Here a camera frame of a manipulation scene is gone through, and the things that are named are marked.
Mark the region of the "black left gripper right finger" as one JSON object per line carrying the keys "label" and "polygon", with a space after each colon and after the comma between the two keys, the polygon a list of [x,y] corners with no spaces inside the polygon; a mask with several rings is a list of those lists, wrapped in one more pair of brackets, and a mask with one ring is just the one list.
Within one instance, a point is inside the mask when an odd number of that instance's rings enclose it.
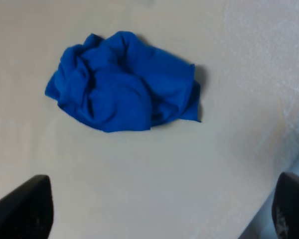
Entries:
{"label": "black left gripper right finger", "polygon": [[299,239],[299,176],[280,174],[272,204],[272,219],[279,239]]}

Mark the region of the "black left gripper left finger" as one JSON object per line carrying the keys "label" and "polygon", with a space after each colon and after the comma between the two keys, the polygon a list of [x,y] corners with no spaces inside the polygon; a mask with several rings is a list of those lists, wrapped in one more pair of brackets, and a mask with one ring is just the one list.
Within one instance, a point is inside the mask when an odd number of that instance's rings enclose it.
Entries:
{"label": "black left gripper left finger", "polygon": [[53,219],[47,175],[33,176],[0,199],[0,239],[47,239]]}

